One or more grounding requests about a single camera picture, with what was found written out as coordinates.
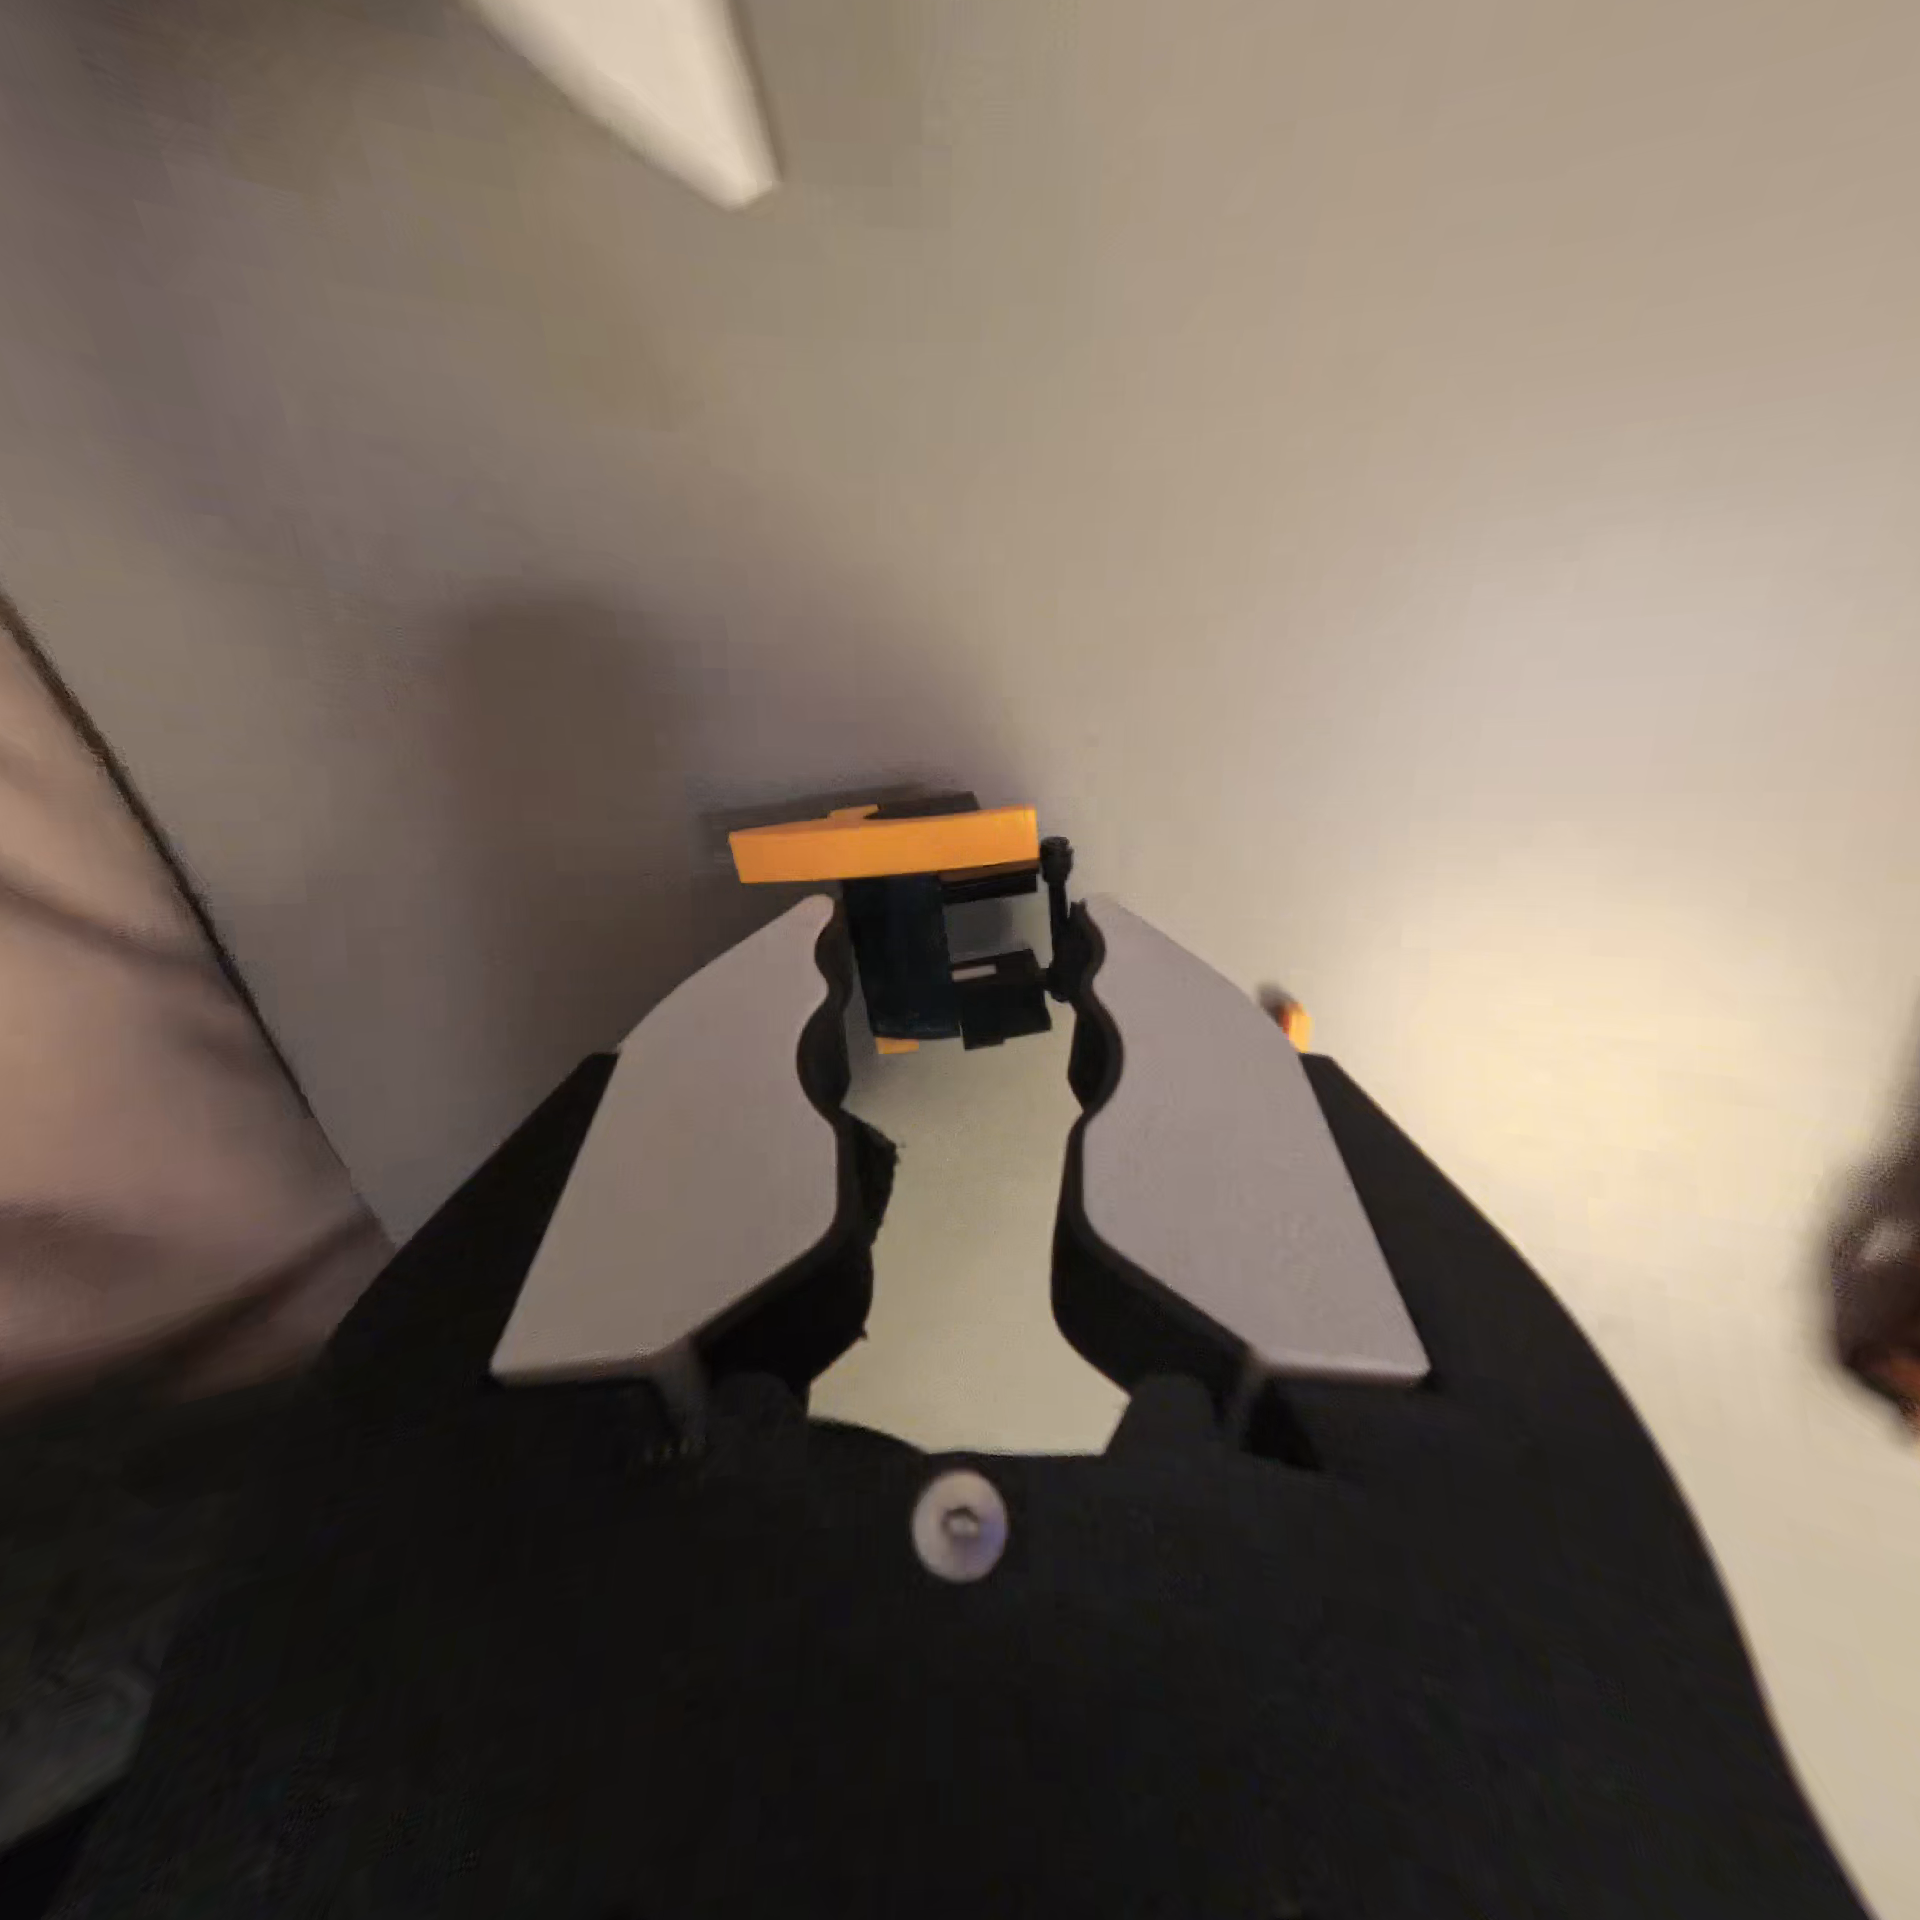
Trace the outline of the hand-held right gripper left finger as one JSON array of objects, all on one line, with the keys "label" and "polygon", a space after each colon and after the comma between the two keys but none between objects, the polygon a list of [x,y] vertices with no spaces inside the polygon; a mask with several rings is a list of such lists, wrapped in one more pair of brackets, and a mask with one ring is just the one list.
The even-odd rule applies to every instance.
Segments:
[{"label": "hand-held right gripper left finger", "polygon": [[492,1354],[508,1388],[650,1386],[695,1434],[733,1376],[801,1403],[861,1340],[895,1147],[847,1108],[852,958],[805,895],[636,1023]]}]

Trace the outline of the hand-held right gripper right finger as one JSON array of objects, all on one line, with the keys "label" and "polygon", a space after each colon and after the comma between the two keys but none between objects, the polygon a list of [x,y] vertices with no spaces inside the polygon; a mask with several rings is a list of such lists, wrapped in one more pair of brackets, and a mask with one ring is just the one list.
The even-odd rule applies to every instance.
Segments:
[{"label": "hand-held right gripper right finger", "polygon": [[1111,895],[1073,934],[1074,1120],[1051,1319],[1116,1388],[1178,1376],[1231,1434],[1282,1386],[1412,1392],[1431,1357],[1282,1022]]}]

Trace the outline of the orange and black lego sub-assembly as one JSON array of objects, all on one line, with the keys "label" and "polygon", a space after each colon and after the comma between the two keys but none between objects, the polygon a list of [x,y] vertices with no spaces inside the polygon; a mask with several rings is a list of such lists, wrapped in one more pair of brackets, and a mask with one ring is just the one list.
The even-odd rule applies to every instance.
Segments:
[{"label": "orange and black lego sub-assembly", "polygon": [[[858,983],[879,1053],[955,1040],[991,1048],[1049,1031],[1077,979],[1073,840],[1033,806],[981,806],[969,791],[858,802],[815,818],[733,827],[745,884],[825,883],[847,924]],[[955,956],[951,914],[1044,894],[1049,956]]]}]

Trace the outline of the orange and black lego vehicle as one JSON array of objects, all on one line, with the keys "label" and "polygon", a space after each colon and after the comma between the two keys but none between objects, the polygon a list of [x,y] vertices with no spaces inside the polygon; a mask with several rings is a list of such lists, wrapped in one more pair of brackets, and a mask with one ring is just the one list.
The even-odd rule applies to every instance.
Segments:
[{"label": "orange and black lego vehicle", "polygon": [[1918,1053],[1829,1234],[1831,1356],[1918,1438]]}]

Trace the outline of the beige cloth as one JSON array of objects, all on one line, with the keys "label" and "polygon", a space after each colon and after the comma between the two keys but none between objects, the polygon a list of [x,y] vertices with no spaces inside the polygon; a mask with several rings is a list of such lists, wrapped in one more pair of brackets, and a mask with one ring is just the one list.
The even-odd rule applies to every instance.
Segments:
[{"label": "beige cloth", "polygon": [[390,1253],[174,848],[4,604],[4,1416],[283,1376]]}]

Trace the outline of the white flat object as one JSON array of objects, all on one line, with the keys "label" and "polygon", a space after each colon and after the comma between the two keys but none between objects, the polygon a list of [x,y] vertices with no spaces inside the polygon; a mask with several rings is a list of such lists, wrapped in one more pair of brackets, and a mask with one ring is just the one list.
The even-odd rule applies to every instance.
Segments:
[{"label": "white flat object", "polygon": [[774,141],[730,2],[476,2],[577,111],[715,207],[779,184]]}]

